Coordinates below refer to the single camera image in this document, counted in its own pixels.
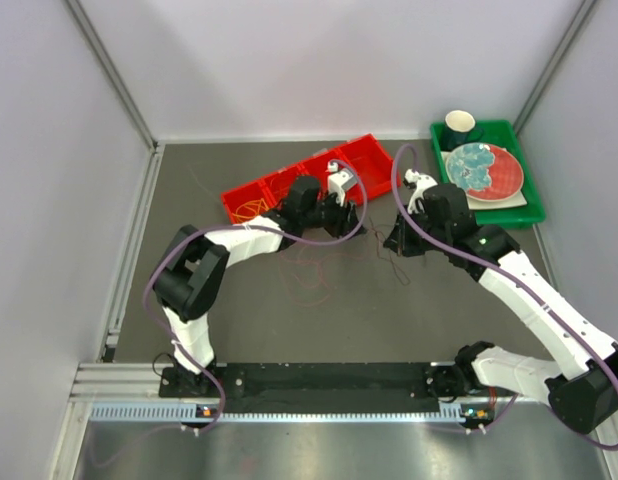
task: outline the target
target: red tray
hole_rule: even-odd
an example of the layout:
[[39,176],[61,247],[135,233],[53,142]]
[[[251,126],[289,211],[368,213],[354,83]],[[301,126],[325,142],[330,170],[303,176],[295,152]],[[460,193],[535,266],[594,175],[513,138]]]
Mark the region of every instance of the red tray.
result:
[[[369,200],[391,190],[391,162],[393,159],[373,135],[351,140],[331,150],[314,155],[277,172],[246,183],[220,195],[231,223],[242,223],[266,212],[287,195],[289,187],[300,175],[313,175],[327,190],[327,163],[340,159],[351,165],[360,176]],[[347,196],[356,204],[362,203],[360,187],[355,186]]]

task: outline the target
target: green plastic crate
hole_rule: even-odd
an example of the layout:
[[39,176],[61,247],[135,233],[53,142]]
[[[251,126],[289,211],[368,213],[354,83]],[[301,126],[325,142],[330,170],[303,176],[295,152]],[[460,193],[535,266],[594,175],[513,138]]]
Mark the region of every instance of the green plastic crate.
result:
[[[498,147],[506,148],[514,157],[518,159],[522,170],[525,172],[525,183],[522,185],[522,194],[527,200],[527,205],[514,208],[503,208],[501,210],[476,210],[476,221],[480,225],[495,224],[503,228],[529,228],[535,223],[542,222],[546,215],[545,209],[540,201],[540,195],[533,183],[533,177],[527,167],[527,162],[522,154],[522,149],[513,132],[511,123],[507,120],[486,120],[476,123],[477,127],[484,128],[485,134],[480,139],[481,142],[491,143]],[[447,170],[440,151],[440,136],[444,123],[433,123],[431,130],[431,143],[436,154],[440,176],[442,181],[449,183]]]

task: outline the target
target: dark cup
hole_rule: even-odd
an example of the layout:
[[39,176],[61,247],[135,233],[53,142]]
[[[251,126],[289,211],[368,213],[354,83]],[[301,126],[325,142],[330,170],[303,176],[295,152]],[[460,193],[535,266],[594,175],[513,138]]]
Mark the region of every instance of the dark cup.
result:
[[484,128],[476,128],[476,120],[469,112],[454,110],[445,116],[440,149],[443,152],[451,152],[465,143],[477,142],[484,134]]

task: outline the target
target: purple cable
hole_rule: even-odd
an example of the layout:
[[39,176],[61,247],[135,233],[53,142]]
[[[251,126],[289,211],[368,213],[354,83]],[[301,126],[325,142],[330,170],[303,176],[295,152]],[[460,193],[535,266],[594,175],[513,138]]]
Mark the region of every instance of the purple cable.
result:
[[[456,248],[453,248],[447,245],[446,243],[436,240],[431,235],[427,234],[427,232],[425,232],[422,228],[420,228],[418,224],[411,219],[411,217],[409,216],[409,213],[407,212],[404,205],[402,204],[402,200],[400,199],[400,193],[398,192],[398,185],[396,183],[396,175],[398,174],[398,164],[400,163],[400,159],[402,158],[405,150],[407,149],[411,150],[411,152],[413,153],[414,165],[416,165],[415,160],[417,157],[417,152],[414,146],[408,143],[402,145],[398,149],[398,152],[396,153],[396,156],[394,158],[393,165],[391,168],[391,189],[393,191],[393,196],[396,200],[398,210],[404,217],[405,221],[411,226],[411,228],[413,228],[416,231],[416,233],[418,233],[418,235],[420,235],[422,238],[427,240],[429,243],[431,243],[435,247],[438,247],[441,250],[451,253],[452,255],[456,255],[457,257],[464,258],[465,260],[469,260],[470,262],[473,262],[482,267],[490,268],[491,270],[499,273],[500,275],[507,278],[508,280],[511,280],[517,287],[521,288],[525,293],[527,293],[531,298],[533,298],[534,301],[538,303],[538,305],[541,305],[541,306],[545,305],[546,303],[542,300],[542,298],[540,298],[540,296],[536,292],[534,292],[529,286],[527,286],[527,284],[519,280],[517,277],[515,277],[511,273],[507,272],[506,270],[503,270],[498,265],[489,263],[483,260],[482,258],[463,252],[462,250],[458,250]],[[593,348],[591,348],[591,346],[583,338],[581,338],[573,328],[571,328],[562,318],[560,318],[560,316],[556,312],[554,312],[553,310],[549,310],[547,313],[549,313],[551,318],[555,320],[556,323],[560,325],[562,329],[564,329],[569,335],[571,335],[576,340],[576,342],[578,342],[578,344],[591,356],[591,358],[593,358],[593,360],[596,362],[596,364],[600,367],[600,369],[603,371],[603,373],[607,376],[607,378],[611,382],[611,385],[613,386],[613,389],[616,392],[616,395],[618,395],[618,378],[614,375],[614,373],[607,366],[604,360],[600,358],[600,356],[596,353],[596,351]],[[509,407],[514,401],[515,401],[515,397],[509,402],[507,407],[498,416],[498,418],[494,420],[491,426],[493,426],[500,418],[502,418],[503,414],[509,409]],[[599,443],[587,437],[586,435],[582,435],[582,434],[579,434],[579,435],[583,437],[585,440],[587,440],[589,443],[591,443],[592,445],[598,448],[601,448],[607,451],[614,451],[614,452],[618,451],[618,443],[616,443],[615,445],[604,445],[602,443]]]
[[[314,240],[307,240],[307,239],[304,239],[302,237],[297,237],[295,235],[292,235],[290,233],[286,233],[286,232],[277,230],[277,229],[272,228],[272,227],[265,227],[263,225],[249,225],[249,229],[250,230],[260,230],[260,231],[269,232],[269,233],[275,233],[275,234],[280,235],[282,237],[294,240],[294,241],[296,241],[298,243],[303,243],[305,245],[313,245],[313,246],[317,246],[317,247],[325,247],[325,246],[338,245],[338,244],[346,242],[347,240],[352,238],[356,233],[358,233],[358,230],[360,230],[360,228],[362,228],[362,224],[365,221],[365,218],[367,217],[367,204],[369,202],[369,198],[367,196],[367,189],[365,188],[364,184],[362,183],[362,180],[360,179],[360,176],[356,173],[356,171],[354,170],[353,167],[351,167],[347,163],[343,162],[342,160],[335,159],[334,161],[336,163],[338,163],[339,165],[347,168],[349,171],[351,171],[351,173],[353,174],[354,178],[356,179],[357,184],[360,186],[360,191],[362,192],[362,213],[360,214],[360,220],[358,221],[356,226],[353,228],[353,230],[351,230],[351,232],[349,232],[344,237],[338,238],[336,240],[331,240],[331,241],[328,241],[328,242],[317,242],[317,241],[314,241]],[[167,264],[169,262],[171,262],[171,260],[173,260],[174,257],[176,255],[178,255],[178,253],[180,253],[182,250],[184,250],[186,248],[186,246],[189,245],[192,241],[194,241],[195,239],[200,238],[200,237],[202,237],[202,236],[204,236],[204,235],[206,235],[207,233],[210,233],[210,232],[229,231],[229,230],[245,230],[245,228],[246,227],[244,227],[242,225],[219,225],[219,226],[214,226],[214,227],[203,228],[202,230],[198,230],[196,233],[193,233],[193,234],[189,235],[178,246],[176,246],[171,252],[169,252],[169,254],[162,260],[162,262],[160,262],[158,267],[156,267],[156,270],[153,272],[153,274],[149,278],[149,281],[147,282],[147,286],[145,287],[143,295],[142,295],[142,305],[143,305],[145,311],[149,314],[149,317],[154,322],[156,322],[158,324],[158,326],[160,328],[162,328],[167,333],[167,335],[169,336],[169,338],[171,338],[171,340],[173,341],[173,343],[176,346],[176,348],[180,351],[180,353],[182,353],[182,355],[187,360],[189,360],[193,365],[195,365],[196,368],[198,368],[204,374],[204,376],[207,377],[214,384],[214,386],[218,389],[218,392],[220,393],[220,402],[218,404],[218,412],[213,417],[213,419],[211,420],[210,423],[208,423],[207,425],[205,425],[204,427],[202,427],[199,430],[199,432],[198,432],[199,434],[200,433],[206,433],[206,432],[208,432],[209,430],[211,430],[212,428],[214,428],[217,425],[217,422],[220,419],[220,417],[222,415],[222,412],[224,411],[225,403],[227,401],[227,396],[225,394],[224,389],[222,388],[222,385],[218,381],[218,379],[216,377],[214,377],[211,374],[211,372],[209,372],[206,368],[204,368],[199,362],[197,362],[189,354],[189,352],[187,352],[187,350],[182,347],[182,345],[180,344],[180,342],[178,340],[178,337],[171,331],[171,328],[169,327],[169,325],[167,325],[165,322],[163,322],[160,319],[159,315],[151,308],[149,300],[151,298],[151,292],[153,290],[153,286],[156,284],[156,280],[158,279],[158,276],[163,272],[163,270],[166,268]],[[138,444],[140,444],[141,442],[143,442],[144,440],[149,438],[154,433],[157,433],[157,432],[160,432],[160,431],[164,431],[164,430],[170,430],[170,429],[173,429],[173,428],[179,428],[179,426],[162,425],[162,426],[158,426],[158,427],[156,427],[156,428],[154,428],[152,430],[149,430],[148,432],[145,432],[144,434],[140,435],[134,441],[132,441],[132,442],[128,443],[127,445],[125,445],[121,450],[119,450],[117,453],[115,453],[114,455],[112,455],[111,457],[109,457],[107,460],[105,460],[103,462],[97,462],[95,460],[95,458],[94,458],[93,450],[90,450],[91,461],[94,464],[94,466],[96,466],[96,468],[108,467],[113,462],[115,462],[118,458],[120,458],[120,456],[122,456],[124,453],[126,453],[130,449],[136,447]]]

